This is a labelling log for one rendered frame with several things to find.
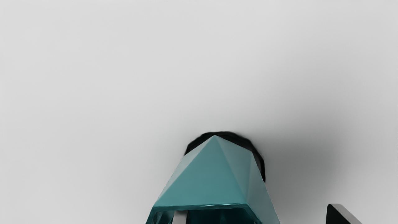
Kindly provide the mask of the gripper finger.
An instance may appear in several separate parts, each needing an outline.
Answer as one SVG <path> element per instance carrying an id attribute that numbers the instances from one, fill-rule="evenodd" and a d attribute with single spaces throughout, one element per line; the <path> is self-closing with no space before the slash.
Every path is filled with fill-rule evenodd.
<path id="1" fill-rule="evenodd" d="M 326 224 L 363 224 L 341 204 L 328 204 Z"/>

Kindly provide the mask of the teal faceted mug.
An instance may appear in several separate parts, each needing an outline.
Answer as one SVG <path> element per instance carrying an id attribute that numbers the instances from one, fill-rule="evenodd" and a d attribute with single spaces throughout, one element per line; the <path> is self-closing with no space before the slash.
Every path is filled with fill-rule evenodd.
<path id="1" fill-rule="evenodd" d="M 264 159 L 250 140 L 231 132 L 191 142 L 154 203 L 146 224 L 280 224 L 265 185 Z"/>

